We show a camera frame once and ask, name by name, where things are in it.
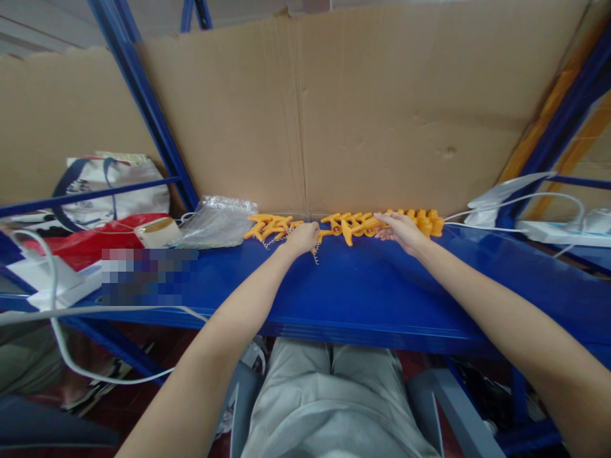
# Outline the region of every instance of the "white tote bag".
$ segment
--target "white tote bag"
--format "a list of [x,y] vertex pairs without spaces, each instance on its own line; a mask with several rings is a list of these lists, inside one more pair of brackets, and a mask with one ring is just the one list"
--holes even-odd
[[[153,161],[144,155],[129,155],[136,161],[106,158],[68,158],[68,169],[57,184],[53,197],[120,188],[130,184],[163,179]],[[166,185],[128,193],[82,200],[53,208],[57,220],[74,232],[101,223],[142,213],[168,213],[170,194]]]

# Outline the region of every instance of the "metal chain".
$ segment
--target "metal chain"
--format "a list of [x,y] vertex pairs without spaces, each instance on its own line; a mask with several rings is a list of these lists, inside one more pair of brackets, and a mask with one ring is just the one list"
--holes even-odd
[[[286,239],[286,238],[289,236],[289,234],[291,234],[291,232],[292,232],[294,229],[295,229],[295,227],[294,227],[294,226],[291,226],[291,227],[289,227],[289,229],[288,229],[287,233],[286,233],[284,236],[280,237],[279,239],[272,239],[272,241],[271,241],[271,242],[269,242],[269,243],[265,243],[265,242],[261,242],[261,243],[263,244],[263,246],[265,247],[265,249],[269,251],[269,247],[270,247],[271,245],[275,244],[276,242],[280,242],[281,240]],[[319,246],[320,246],[320,243],[316,244],[316,247],[315,247],[315,248],[312,248],[312,251],[311,251],[311,253],[312,253],[312,257],[314,258],[314,262],[316,263],[316,265],[320,265],[320,264],[318,263],[318,256],[316,255],[316,254],[318,253],[318,248],[319,248]]]
[[287,236],[293,231],[293,229],[295,229],[293,226],[289,227],[288,231],[286,232],[286,234],[284,234],[282,237],[280,237],[279,239],[272,239],[271,242],[269,243],[265,243],[265,242],[261,242],[263,244],[263,246],[265,247],[266,250],[269,251],[269,247],[273,244],[275,244],[276,242],[279,242],[280,240],[284,240],[285,238],[287,238]]
[[320,246],[320,243],[316,244],[316,248],[312,248],[312,256],[314,257],[314,262],[316,263],[316,265],[318,264],[318,256],[316,255],[316,253],[318,253],[318,247]]

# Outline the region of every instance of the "person's left hand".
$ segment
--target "person's left hand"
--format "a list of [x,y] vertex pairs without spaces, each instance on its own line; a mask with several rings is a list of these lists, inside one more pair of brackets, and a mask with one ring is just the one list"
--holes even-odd
[[304,223],[289,234],[284,244],[295,257],[313,250],[318,244],[320,227],[317,222]]

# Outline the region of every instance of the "chair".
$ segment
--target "chair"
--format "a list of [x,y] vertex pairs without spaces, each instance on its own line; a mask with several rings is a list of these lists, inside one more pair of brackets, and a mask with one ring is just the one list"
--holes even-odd
[[[263,377],[244,363],[238,363],[222,412],[237,390],[231,433],[230,458],[239,458],[246,444],[250,415]],[[463,389],[448,369],[429,369],[406,383],[407,396],[418,428],[444,456],[437,400],[445,413],[466,458],[505,458],[492,434],[475,411]]]
[[112,429],[19,396],[0,397],[0,450],[25,447],[115,447]]

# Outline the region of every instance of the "white power strip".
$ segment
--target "white power strip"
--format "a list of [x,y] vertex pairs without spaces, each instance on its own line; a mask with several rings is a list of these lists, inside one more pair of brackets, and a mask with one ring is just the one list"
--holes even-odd
[[571,223],[548,223],[546,221],[518,221],[516,228],[524,231],[530,240],[554,245],[585,245],[611,247],[611,234],[586,232],[580,236],[579,230]]

